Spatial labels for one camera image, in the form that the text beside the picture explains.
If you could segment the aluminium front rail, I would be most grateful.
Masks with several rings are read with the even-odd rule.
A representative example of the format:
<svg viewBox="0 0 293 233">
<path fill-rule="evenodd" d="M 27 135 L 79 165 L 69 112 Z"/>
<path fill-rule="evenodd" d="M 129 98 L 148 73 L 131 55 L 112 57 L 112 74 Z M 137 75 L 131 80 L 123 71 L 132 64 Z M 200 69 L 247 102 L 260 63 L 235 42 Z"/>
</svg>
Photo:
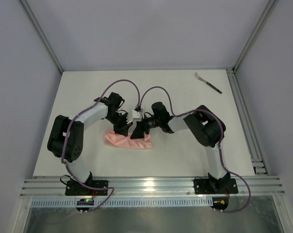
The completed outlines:
<svg viewBox="0 0 293 233">
<path fill-rule="evenodd" d="M 195 196 L 194 177 L 99 177 L 114 188 L 113 197 L 186 197 Z M 282 196 L 284 187 L 277 176 L 247 176 L 252 196 Z M 53 198 L 65 195 L 59 177 L 26 179 L 21 198 Z"/>
</svg>

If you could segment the pink satin napkin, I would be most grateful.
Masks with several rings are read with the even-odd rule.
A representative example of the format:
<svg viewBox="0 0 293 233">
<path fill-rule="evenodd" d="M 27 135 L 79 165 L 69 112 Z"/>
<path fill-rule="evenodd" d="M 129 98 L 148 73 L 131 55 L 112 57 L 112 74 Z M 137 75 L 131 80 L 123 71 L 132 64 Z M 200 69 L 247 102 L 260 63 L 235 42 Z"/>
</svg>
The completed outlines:
<svg viewBox="0 0 293 233">
<path fill-rule="evenodd" d="M 104 143 L 107 146 L 123 149 L 148 150 L 152 148 L 151 136 L 147 135 L 142 139 L 131 139 L 128 136 L 116 134 L 114 131 L 107 131 L 104 135 Z"/>
</svg>

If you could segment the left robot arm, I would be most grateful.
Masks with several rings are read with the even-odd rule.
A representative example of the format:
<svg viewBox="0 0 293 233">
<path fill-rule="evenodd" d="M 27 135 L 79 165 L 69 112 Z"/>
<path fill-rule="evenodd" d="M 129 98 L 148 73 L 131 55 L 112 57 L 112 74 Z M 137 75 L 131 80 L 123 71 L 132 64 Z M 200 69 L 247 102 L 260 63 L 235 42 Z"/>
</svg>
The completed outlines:
<svg viewBox="0 0 293 233">
<path fill-rule="evenodd" d="M 55 118 L 47 148 L 61 159 L 74 184 L 90 190 L 107 190 L 93 185 L 93 176 L 81 158 L 84 131 L 102 119 L 113 124 L 115 133 L 127 136 L 129 127 L 127 113 L 118 112 L 125 100 L 112 92 L 109 97 L 97 98 L 94 103 L 76 116 L 59 115 Z"/>
</svg>

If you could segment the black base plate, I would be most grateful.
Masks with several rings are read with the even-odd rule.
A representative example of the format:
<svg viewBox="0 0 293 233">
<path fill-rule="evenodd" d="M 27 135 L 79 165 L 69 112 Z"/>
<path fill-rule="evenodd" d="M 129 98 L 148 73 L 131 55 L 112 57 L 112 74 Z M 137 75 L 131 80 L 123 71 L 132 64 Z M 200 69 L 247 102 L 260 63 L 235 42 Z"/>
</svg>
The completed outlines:
<svg viewBox="0 0 293 233">
<path fill-rule="evenodd" d="M 228 182 L 219 188 L 213 188 L 210 185 L 210 180 L 207 178 L 195 177 L 193 179 L 193 187 L 195 194 L 211 195 L 211 194 L 238 194 L 238 186 L 236 180 L 230 178 Z"/>
<path fill-rule="evenodd" d="M 88 186 L 96 188 L 96 190 L 89 189 L 79 184 L 74 180 L 69 180 L 66 184 L 66 196 L 107 196 L 109 181 L 108 180 L 92 180 Z"/>
</svg>

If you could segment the left frame post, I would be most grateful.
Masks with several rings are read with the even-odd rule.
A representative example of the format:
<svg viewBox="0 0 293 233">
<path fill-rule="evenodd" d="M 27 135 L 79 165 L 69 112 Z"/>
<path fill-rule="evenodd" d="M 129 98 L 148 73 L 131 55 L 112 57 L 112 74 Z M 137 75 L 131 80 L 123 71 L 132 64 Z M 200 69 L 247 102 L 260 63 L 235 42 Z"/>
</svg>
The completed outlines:
<svg viewBox="0 0 293 233">
<path fill-rule="evenodd" d="M 45 50 L 49 54 L 50 58 L 52 59 L 53 63 L 55 64 L 55 66 L 57 67 L 59 73 L 63 74 L 64 69 L 63 69 L 61 63 L 59 62 L 59 59 L 57 58 L 57 55 L 56 55 L 54 49 L 52 48 L 46 34 L 44 33 L 37 17 L 35 16 L 31 6 L 29 5 L 28 1 L 27 0 L 18 0 L 18 3 L 21 5 L 26 17 L 28 18 L 31 25 L 33 26 L 38 38 L 42 42 Z"/>
</svg>

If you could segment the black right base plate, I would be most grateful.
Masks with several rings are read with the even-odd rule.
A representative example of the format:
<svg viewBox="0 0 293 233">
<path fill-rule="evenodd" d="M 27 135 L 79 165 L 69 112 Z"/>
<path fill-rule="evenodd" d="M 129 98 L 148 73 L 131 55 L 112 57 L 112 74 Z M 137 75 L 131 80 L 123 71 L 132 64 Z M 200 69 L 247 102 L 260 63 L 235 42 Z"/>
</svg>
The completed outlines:
<svg viewBox="0 0 293 233">
<path fill-rule="evenodd" d="M 228 182 L 219 188 L 213 188 L 210 185 L 210 180 L 207 178 L 195 177 L 193 179 L 193 187 L 195 194 L 211 195 L 211 194 L 238 194 L 238 186 L 236 180 L 230 178 Z"/>
</svg>

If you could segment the aluminium right side rail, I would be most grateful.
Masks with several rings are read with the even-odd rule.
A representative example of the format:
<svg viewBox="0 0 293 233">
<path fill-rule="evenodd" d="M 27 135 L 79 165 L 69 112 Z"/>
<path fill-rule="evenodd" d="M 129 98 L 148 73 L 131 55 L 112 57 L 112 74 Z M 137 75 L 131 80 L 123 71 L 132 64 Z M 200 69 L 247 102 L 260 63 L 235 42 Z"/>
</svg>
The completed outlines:
<svg viewBox="0 0 293 233">
<path fill-rule="evenodd" d="M 237 76 L 234 73 L 233 69 L 227 69 L 226 72 L 241 121 L 246 144 L 250 153 L 254 172 L 256 175 L 269 176 L 268 168 L 264 161 L 263 152 L 259 144 L 258 136 L 255 132 L 254 125 L 250 118 L 250 114 L 241 87 L 237 80 Z"/>
</svg>

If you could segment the right frame post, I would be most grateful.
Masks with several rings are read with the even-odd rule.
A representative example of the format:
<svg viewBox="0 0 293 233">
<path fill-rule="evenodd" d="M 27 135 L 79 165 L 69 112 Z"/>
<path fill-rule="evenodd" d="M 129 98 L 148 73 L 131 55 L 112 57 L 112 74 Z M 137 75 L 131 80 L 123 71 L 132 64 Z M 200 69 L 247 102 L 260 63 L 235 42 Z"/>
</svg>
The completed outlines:
<svg viewBox="0 0 293 233">
<path fill-rule="evenodd" d="M 251 48 L 254 46 L 257 38 L 259 37 L 262 29 L 264 28 L 266 22 L 268 21 L 269 17 L 271 16 L 274 8 L 276 7 L 278 0 L 268 0 L 267 4 L 265 5 L 263 11 L 261 12 L 259 19 L 257 20 L 254 28 L 252 29 L 250 36 L 248 37 L 243 49 L 241 50 L 238 59 L 232 68 L 233 72 L 236 73 L 240 66 L 242 65 L 244 59 L 250 52 Z"/>
</svg>

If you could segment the right controller board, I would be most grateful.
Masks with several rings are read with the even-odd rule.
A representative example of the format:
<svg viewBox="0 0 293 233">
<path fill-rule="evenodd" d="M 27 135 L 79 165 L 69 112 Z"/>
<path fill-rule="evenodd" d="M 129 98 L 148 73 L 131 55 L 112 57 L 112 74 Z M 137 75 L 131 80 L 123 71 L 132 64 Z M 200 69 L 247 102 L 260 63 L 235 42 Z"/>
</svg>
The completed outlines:
<svg viewBox="0 0 293 233">
<path fill-rule="evenodd" d="M 227 199 L 224 199 L 224 198 L 214 198 L 214 199 L 212 199 L 212 206 L 211 206 L 211 208 L 214 211 L 223 212 L 224 210 L 227 209 L 228 204 L 229 204 L 229 201 Z"/>
</svg>

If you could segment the controller board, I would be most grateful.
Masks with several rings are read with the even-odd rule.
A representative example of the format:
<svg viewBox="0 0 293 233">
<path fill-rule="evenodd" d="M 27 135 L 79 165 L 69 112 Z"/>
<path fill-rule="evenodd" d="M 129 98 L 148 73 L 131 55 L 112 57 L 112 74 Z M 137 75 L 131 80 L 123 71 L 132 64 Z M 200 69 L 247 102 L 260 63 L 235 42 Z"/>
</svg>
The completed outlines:
<svg viewBox="0 0 293 233">
<path fill-rule="evenodd" d="M 93 199 L 80 199 L 76 202 L 76 209 L 79 212 L 89 211 L 94 207 L 94 200 Z"/>
<path fill-rule="evenodd" d="M 214 199 L 212 199 L 212 206 L 211 206 L 211 208 L 214 211 L 223 212 L 224 210 L 227 209 L 228 204 L 229 204 L 229 201 L 227 199 L 224 199 L 224 198 L 214 198 Z"/>
</svg>

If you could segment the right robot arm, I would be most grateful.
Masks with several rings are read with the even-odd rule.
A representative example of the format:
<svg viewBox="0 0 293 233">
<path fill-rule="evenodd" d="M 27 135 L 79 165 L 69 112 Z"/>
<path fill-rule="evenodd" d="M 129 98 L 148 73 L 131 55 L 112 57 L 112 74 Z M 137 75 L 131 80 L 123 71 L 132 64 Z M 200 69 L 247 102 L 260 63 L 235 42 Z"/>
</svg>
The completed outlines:
<svg viewBox="0 0 293 233">
<path fill-rule="evenodd" d="M 138 121 L 131 139 L 144 139 L 150 129 L 161 128 L 165 133 L 176 133 L 190 130 L 195 139 L 206 151 L 209 172 L 206 191 L 220 193 L 227 188 L 230 174 L 225 168 L 221 142 L 226 130 L 225 124 L 218 119 L 206 106 L 201 105 L 194 111 L 182 116 L 172 116 L 162 102 L 152 104 L 153 114 L 144 116 Z"/>
</svg>

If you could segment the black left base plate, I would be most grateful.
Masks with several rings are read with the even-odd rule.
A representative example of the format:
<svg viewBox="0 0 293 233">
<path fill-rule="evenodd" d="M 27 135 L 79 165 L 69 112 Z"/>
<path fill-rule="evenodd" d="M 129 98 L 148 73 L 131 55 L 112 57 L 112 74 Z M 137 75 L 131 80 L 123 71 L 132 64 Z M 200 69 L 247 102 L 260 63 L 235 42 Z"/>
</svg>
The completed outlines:
<svg viewBox="0 0 293 233">
<path fill-rule="evenodd" d="M 96 190 L 89 189 L 79 184 L 74 180 L 69 180 L 66 184 L 66 196 L 107 196 L 109 181 L 108 180 L 92 180 L 88 186 L 96 188 Z"/>
</svg>

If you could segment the aluminium rail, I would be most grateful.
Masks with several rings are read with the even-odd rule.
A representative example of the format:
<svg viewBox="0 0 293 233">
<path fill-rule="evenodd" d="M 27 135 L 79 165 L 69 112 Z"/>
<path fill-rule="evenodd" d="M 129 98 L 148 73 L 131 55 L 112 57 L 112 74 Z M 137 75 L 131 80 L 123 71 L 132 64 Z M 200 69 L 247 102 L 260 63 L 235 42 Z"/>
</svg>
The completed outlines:
<svg viewBox="0 0 293 233">
<path fill-rule="evenodd" d="M 186 197 L 195 196 L 194 177 L 99 177 L 114 188 L 113 197 Z M 277 176 L 247 176 L 252 196 L 282 196 L 284 187 Z M 53 198 L 65 195 L 59 177 L 26 179 L 21 198 Z"/>
<path fill-rule="evenodd" d="M 256 175 L 269 176 L 268 168 L 264 161 L 263 152 L 259 144 L 258 136 L 255 132 L 254 125 L 250 118 L 250 114 L 241 87 L 237 80 L 237 76 L 234 73 L 233 69 L 227 69 L 226 72 L 241 121 L 246 144 L 250 153 L 254 172 Z"/>
</svg>

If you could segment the metal fork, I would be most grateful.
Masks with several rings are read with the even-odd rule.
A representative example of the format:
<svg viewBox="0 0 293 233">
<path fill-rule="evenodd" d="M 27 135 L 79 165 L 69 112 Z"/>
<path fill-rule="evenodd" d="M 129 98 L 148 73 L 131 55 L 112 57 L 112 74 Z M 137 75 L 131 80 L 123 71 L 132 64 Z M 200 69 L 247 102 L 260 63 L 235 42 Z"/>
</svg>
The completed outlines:
<svg viewBox="0 0 293 233">
<path fill-rule="evenodd" d="M 219 90 L 218 88 L 216 88 L 214 85 L 212 85 L 210 82 L 208 82 L 207 80 L 203 79 L 197 72 L 194 73 L 195 77 L 202 81 L 203 83 L 205 83 L 207 86 L 209 86 L 210 88 L 212 88 L 213 90 L 215 90 L 217 93 L 222 94 L 223 92 L 221 90 Z"/>
</svg>

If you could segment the frame post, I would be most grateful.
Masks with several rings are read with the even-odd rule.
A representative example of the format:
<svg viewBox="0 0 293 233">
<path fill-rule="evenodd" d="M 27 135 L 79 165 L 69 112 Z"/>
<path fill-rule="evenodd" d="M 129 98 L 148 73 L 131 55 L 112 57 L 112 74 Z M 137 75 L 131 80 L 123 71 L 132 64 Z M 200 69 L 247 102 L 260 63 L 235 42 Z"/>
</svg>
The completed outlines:
<svg viewBox="0 0 293 233">
<path fill-rule="evenodd" d="M 264 28 L 266 22 L 268 21 L 269 17 L 271 16 L 274 8 L 276 7 L 278 0 L 268 0 L 267 4 L 265 5 L 263 11 L 261 12 L 259 19 L 257 20 L 254 28 L 252 29 L 250 36 L 248 37 L 243 49 L 241 50 L 238 59 L 232 68 L 233 72 L 236 73 L 240 66 L 242 65 L 244 59 L 250 52 L 251 48 L 254 46 L 257 38 L 259 37 L 262 29 Z"/>
<path fill-rule="evenodd" d="M 52 48 L 46 34 L 44 33 L 37 17 L 35 16 L 31 6 L 29 5 L 28 1 L 27 0 L 18 0 L 18 3 L 21 5 L 26 17 L 28 18 L 31 25 L 33 26 L 38 38 L 42 42 L 45 50 L 49 54 L 50 58 L 52 59 L 53 63 L 55 64 L 55 66 L 57 67 L 59 73 L 63 74 L 64 69 L 63 69 L 61 63 L 59 62 L 59 59 L 57 58 L 57 55 L 56 55 L 54 49 Z"/>
</svg>

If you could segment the left controller board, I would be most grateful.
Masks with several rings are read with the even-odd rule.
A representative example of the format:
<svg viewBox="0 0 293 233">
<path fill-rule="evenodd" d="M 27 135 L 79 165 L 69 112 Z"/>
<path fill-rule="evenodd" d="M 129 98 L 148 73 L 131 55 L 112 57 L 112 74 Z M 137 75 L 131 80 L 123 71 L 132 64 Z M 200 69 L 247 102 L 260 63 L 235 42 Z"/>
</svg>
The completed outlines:
<svg viewBox="0 0 293 233">
<path fill-rule="evenodd" d="M 89 211 L 94 207 L 94 200 L 93 199 L 80 199 L 76 202 L 76 209 L 79 212 Z"/>
</svg>

